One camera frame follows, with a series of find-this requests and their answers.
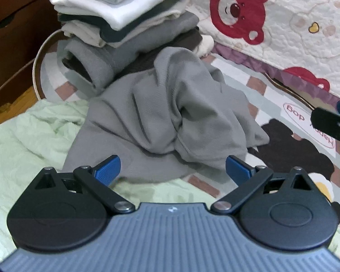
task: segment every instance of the bear face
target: bear face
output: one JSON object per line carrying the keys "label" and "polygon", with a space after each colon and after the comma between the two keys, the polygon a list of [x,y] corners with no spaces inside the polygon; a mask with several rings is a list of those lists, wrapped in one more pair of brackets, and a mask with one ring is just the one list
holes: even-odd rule
{"label": "bear face", "polygon": [[266,19],[264,3],[268,0],[210,0],[214,26],[224,35],[258,45],[264,40]]}
{"label": "bear face", "polygon": [[329,0],[308,13],[294,14],[290,27],[301,36],[310,55],[317,58],[340,55],[340,0]]}

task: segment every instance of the metal screw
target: metal screw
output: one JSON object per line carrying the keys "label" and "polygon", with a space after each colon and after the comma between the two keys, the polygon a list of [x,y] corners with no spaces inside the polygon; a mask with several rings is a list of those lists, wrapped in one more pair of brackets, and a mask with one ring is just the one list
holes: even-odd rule
{"label": "metal screw", "polygon": [[128,201],[118,201],[114,204],[114,207],[116,208],[116,210],[124,212],[129,211],[132,208],[132,204]]}
{"label": "metal screw", "polygon": [[260,170],[265,169],[266,167],[267,167],[267,166],[259,165],[259,166],[256,166],[256,170],[260,171]]}
{"label": "metal screw", "polygon": [[227,211],[232,207],[232,205],[227,201],[217,201],[213,204],[213,206],[219,211]]}

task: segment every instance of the bear print quilt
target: bear print quilt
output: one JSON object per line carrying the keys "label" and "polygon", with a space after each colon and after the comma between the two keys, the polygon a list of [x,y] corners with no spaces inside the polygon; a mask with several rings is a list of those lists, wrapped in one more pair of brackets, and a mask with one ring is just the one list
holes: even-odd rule
{"label": "bear print quilt", "polygon": [[192,0],[201,32],[340,97],[340,0]]}

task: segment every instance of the purple fabric edge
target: purple fabric edge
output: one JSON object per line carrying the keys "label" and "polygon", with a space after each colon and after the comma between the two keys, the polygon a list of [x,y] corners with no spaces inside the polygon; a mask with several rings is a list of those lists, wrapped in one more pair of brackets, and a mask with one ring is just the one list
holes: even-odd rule
{"label": "purple fabric edge", "polygon": [[283,83],[285,86],[294,87],[300,91],[308,93],[312,98],[319,98],[324,103],[331,105],[336,108],[337,102],[340,100],[339,97],[333,95],[318,86],[313,85],[297,76],[291,75],[283,70],[279,70],[265,62],[255,59],[251,56],[243,54],[230,47],[224,46],[220,43],[215,43],[212,50],[213,53],[222,56],[225,59],[233,61],[237,64],[242,64],[255,72],[266,73],[272,79],[275,78]]}

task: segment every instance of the light green fabric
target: light green fabric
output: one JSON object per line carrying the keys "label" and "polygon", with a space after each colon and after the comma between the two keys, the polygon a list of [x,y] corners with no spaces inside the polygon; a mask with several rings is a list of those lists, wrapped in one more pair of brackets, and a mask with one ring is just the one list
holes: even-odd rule
{"label": "light green fabric", "polygon": [[[15,250],[6,227],[8,211],[43,167],[62,168],[87,109],[85,100],[59,104],[42,100],[0,125],[0,261]],[[204,202],[210,206],[215,201],[182,180],[139,185],[122,181],[112,188],[136,206],[140,202]],[[340,257],[340,228],[330,250]]]}

